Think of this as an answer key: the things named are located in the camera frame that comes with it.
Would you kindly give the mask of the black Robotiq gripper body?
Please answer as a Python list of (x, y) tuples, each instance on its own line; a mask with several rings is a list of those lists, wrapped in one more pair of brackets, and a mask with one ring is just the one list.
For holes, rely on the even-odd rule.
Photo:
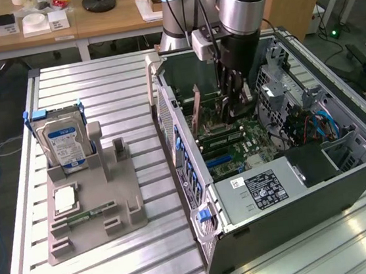
[(224, 67), (249, 74), (260, 40), (260, 31), (247, 35), (230, 35), (221, 39), (220, 61)]

